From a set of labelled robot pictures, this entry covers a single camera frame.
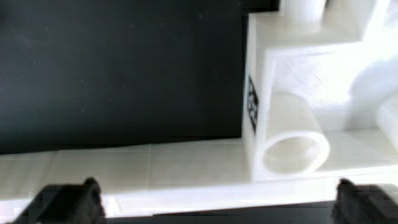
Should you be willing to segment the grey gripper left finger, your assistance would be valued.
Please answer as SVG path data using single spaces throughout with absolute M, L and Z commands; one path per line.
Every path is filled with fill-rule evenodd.
M 107 224 L 96 179 L 46 185 L 11 224 Z

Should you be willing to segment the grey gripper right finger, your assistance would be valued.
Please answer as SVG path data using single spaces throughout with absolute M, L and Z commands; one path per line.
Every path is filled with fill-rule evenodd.
M 398 186 L 339 180 L 332 224 L 398 224 Z

